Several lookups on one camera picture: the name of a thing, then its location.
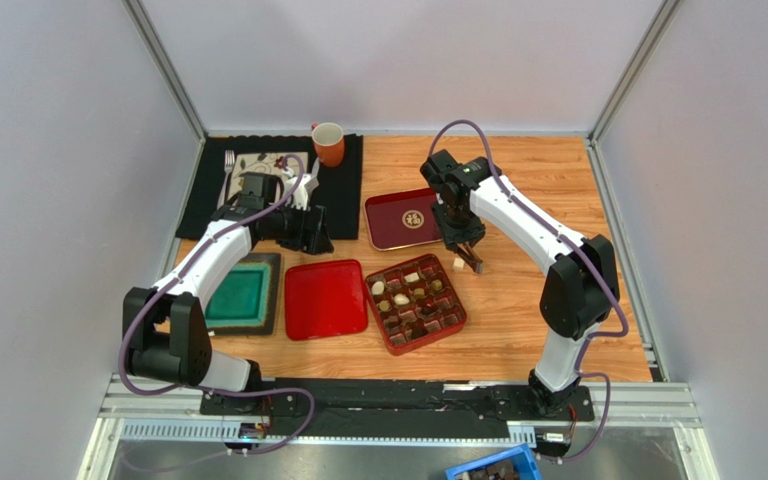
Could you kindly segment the red chocolate serving tray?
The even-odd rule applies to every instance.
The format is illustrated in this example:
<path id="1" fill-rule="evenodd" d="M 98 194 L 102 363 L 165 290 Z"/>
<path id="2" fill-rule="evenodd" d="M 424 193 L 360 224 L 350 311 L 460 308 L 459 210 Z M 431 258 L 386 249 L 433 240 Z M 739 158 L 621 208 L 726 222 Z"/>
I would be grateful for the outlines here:
<path id="1" fill-rule="evenodd" d="M 430 188 L 368 198 L 364 211 L 371 245 L 378 251 L 391 251 L 440 242 L 442 236 L 431 211 L 436 202 Z"/>

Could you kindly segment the red tin lid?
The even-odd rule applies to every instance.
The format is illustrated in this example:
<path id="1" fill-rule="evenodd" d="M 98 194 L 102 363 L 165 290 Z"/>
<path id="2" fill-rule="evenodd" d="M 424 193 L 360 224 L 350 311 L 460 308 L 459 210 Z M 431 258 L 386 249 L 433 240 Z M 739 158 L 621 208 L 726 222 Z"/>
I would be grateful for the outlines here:
<path id="1" fill-rule="evenodd" d="M 284 277 L 286 334 L 293 341 L 361 333 L 368 326 L 358 261 L 291 267 Z"/>

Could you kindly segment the white round chocolate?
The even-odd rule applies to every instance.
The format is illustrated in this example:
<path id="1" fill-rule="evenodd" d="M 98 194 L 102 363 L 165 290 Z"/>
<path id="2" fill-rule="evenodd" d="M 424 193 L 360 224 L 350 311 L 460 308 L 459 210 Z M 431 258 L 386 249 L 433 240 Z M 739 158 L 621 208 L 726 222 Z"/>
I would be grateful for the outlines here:
<path id="1" fill-rule="evenodd" d="M 376 281 L 372 284 L 370 291 L 374 296 L 383 295 L 386 291 L 386 283 L 383 281 Z"/>
<path id="2" fill-rule="evenodd" d="M 393 301 L 394 301 L 394 304 L 398 306 L 408 305 L 411 303 L 411 299 L 404 294 L 396 294 L 393 297 Z"/>

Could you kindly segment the red chocolate box with tray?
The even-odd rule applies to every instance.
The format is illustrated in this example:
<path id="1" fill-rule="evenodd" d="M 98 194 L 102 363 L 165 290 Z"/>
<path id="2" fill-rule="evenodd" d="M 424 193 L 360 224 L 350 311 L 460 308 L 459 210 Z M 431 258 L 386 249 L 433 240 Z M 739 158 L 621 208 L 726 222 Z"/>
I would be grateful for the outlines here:
<path id="1" fill-rule="evenodd" d="M 408 284 L 404 276 L 417 272 L 418 282 Z M 443 289 L 434 291 L 434 280 L 443 282 Z M 370 288 L 376 281 L 386 283 L 383 295 L 374 296 Z M 450 337 L 461 330 L 467 323 L 467 313 L 453 283 L 449 279 L 441 261 L 434 254 L 425 254 L 394 266 L 379 270 L 364 278 L 366 300 L 372 311 L 375 324 L 380 330 L 385 348 L 393 356 L 401 356 L 434 342 Z M 413 298 L 412 291 L 423 288 L 423 298 Z M 393 297 L 404 294 L 411 299 L 408 305 L 394 304 Z M 386 300 L 391 309 L 381 312 L 378 303 Z M 435 306 L 436 312 L 425 316 L 421 307 Z"/>

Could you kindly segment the metal serving tongs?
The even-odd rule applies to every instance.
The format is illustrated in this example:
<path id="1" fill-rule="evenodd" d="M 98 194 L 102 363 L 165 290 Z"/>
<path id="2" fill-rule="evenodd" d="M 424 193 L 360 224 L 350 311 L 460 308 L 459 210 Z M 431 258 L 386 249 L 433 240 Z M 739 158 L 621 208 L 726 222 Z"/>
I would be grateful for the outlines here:
<path id="1" fill-rule="evenodd" d="M 473 247 L 468 243 L 461 243 L 458 245 L 457 255 L 459 258 L 470 267 L 470 269 L 476 274 L 482 274 L 484 270 L 484 264 L 481 258 L 475 253 Z"/>

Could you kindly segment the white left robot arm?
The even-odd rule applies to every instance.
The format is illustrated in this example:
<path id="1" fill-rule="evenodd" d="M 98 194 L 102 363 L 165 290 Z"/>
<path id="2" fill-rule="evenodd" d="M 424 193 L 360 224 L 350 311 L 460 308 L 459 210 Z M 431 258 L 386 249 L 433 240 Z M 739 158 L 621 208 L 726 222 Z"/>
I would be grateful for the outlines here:
<path id="1" fill-rule="evenodd" d="M 132 376 L 175 387 L 243 392 L 259 375 L 250 360 L 215 352 L 205 309 L 239 261 L 263 240 L 309 255 L 330 253 L 326 209 L 313 206 L 318 185 L 311 173 L 284 180 L 246 174 L 241 190 L 212 214 L 205 233 L 182 263 L 149 288 L 132 288 L 123 301 L 119 375 L 142 395 Z"/>

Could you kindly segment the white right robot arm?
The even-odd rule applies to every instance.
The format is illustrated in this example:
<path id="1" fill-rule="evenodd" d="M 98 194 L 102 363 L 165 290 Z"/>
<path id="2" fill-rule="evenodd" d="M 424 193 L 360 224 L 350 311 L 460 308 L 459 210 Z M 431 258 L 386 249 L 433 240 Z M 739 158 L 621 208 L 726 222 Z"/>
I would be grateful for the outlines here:
<path id="1" fill-rule="evenodd" d="M 524 403 L 543 417 L 565 408 L 582 378 L 586 340 L 619 300 L 611 241 L 587 238 L 556 221 L 485 157 L 461 164 L 441 150 L 420 172 L 437 196 L 431 211 L 446 249 L 471 270 L 483 270 L 474 248 L 491 223 L 544 274 L 539 311 L 548 335 L 529 374 Z"/>

